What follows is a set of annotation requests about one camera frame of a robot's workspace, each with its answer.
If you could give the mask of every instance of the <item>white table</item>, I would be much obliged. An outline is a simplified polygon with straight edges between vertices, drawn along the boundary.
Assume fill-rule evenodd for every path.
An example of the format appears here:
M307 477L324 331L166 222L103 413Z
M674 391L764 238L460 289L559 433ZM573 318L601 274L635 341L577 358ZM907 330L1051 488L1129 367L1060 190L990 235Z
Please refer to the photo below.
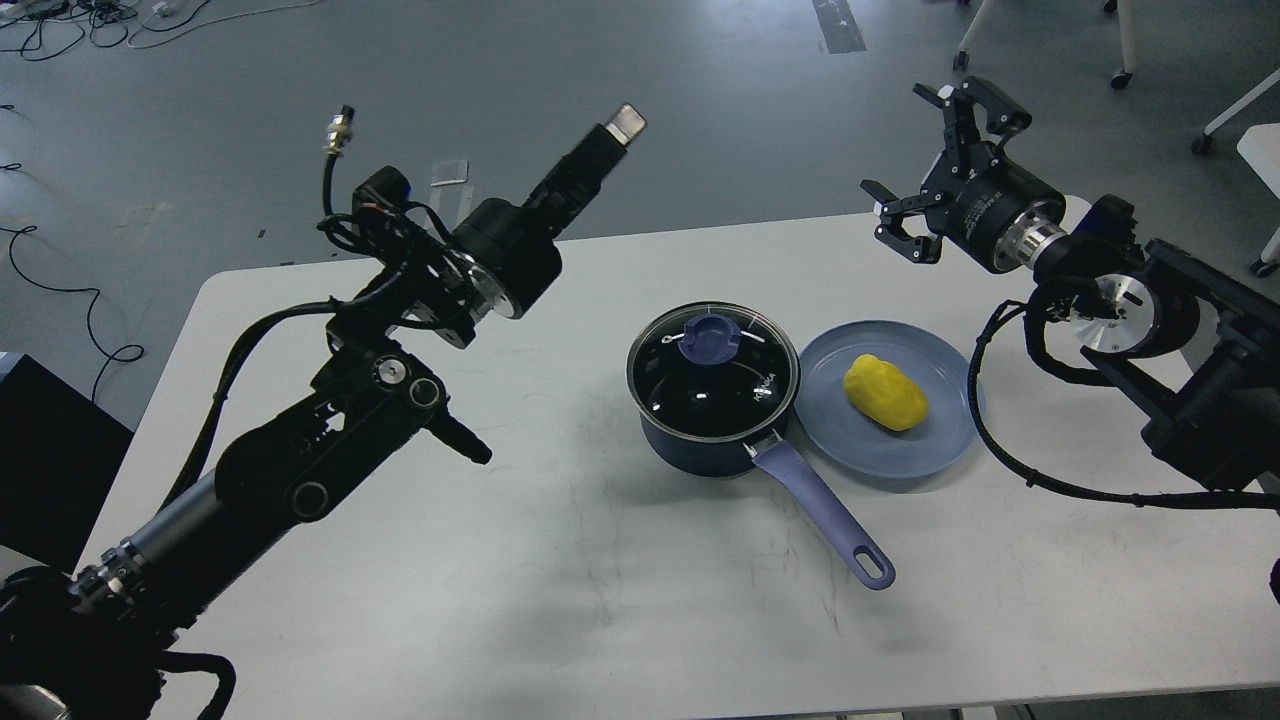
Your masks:
M1258 173L1271 192L1280 197L1280 123L1253 126L1244 131L1235 149L1240 158ZM1251 269L1256 275L1268 275L1280 263L1280 228L1276 229Z
M1082 204L1071 209L1074 224ZM1068 500L1027 489L980 446L914 483L815 459L897 566L896 584L872 592L763 473L699 479L653 454L623 365L669 307L741 302L797 347L849 320L896 319L968 355L996 302L1030 290L1029 273L988 275L954 246L913 266L873 225L861 214L575 241L529 316L486 319L467 351L398 333L493 462L420 434L330 518L291 532L177 648L236 662L229 717L736 716L1280 684L1274 514ZM154 511L241 329L349 296L375 269L205 284L86 562ZM215 457L307 392L321 325L292 320L266 338L232 391ZM1019 332L997 340L983 374L1011 451L1098 487L1197 489L1148 456L1144 418L1119 392L1042 374ZM1068 357L1075 346L1051 347ZM1188 375L1176 356L1153 365ZM172 678L156 716L193 716L211 688Z

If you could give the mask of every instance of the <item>saucepan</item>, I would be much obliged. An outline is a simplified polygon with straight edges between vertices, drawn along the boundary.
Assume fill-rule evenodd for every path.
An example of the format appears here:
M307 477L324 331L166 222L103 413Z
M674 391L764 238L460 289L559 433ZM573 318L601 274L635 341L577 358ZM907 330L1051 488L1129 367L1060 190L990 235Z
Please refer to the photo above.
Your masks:
M668 464L709 478L763 469L796 498L864 585L879 591L893 583L893 564L783 439L800 363L773 320L718 301L669 310L631 345L627 384L649 445Z

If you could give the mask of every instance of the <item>black box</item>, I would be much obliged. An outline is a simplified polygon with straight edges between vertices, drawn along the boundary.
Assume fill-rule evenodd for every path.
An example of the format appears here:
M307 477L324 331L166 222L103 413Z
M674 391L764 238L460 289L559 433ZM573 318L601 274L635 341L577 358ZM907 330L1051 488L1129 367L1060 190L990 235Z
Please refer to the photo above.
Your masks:
M0 352L0 544L72 573L132 439L31 356Z

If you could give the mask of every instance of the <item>blue lid knob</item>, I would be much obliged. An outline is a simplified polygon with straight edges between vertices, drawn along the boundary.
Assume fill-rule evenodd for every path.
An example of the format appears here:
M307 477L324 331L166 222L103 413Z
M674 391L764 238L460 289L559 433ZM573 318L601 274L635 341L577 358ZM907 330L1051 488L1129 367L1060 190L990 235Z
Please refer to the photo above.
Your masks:
M680 354L695 365L723 365L737 355L742 331L724 315L708 313L685 323L685 337L680 338Z

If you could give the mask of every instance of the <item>gray floor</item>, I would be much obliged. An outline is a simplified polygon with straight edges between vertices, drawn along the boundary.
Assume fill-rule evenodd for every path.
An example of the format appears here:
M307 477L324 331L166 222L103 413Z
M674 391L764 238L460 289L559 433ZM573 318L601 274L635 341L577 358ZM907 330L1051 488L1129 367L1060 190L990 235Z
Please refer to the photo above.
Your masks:
M1107 83L1119 32L1101 1L1002 3L970 72L1036 117L1010 145L1024 167L1066 193L1126 197L1143 236L1280 299L1280 275L1244 272L1280 224L1280 200L1234 150L1248 126L1280 117L1280 90L1219 132L1215 156L1188 152L1207 120L1280 63L1280 3L1135 4L1140 67L1124 92ZM31 274L104 288L95 324L105 345L147 347L109 370L100 392L133 427L205 279L333 258L312 225L321 132L343 102L358 118L339 192L383 164L425 187L433 164L467 159L476 201L522 199L590 123L634 102L650 128L572 238L864 211L864 177L913 187L940 147L941 120L911 83L957 77L951 56L973 10L948 0L850 5L863 53L828 54L810 0L330 0L156 50L83 45L47 63L3 55L0 102L17 113L0 114L0 163L24 169L0 173L0 220L40 225L17 249ZM0 45L20 42L14 29ZM67 32L51 28L47 42ZM447 218L460 197L444 195ZM0 350L29 352L88 393L100 359L86 302L0 269ZM1188 697L1037 715L1280 715L1271 692Z

